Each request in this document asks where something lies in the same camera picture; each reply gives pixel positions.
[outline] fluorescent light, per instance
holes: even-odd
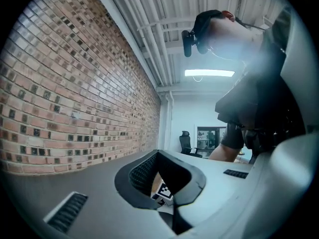
[[[185,76],[225,76],[232,77],[234,71],[212,70],[212,69],[190,69],[185,70]]]

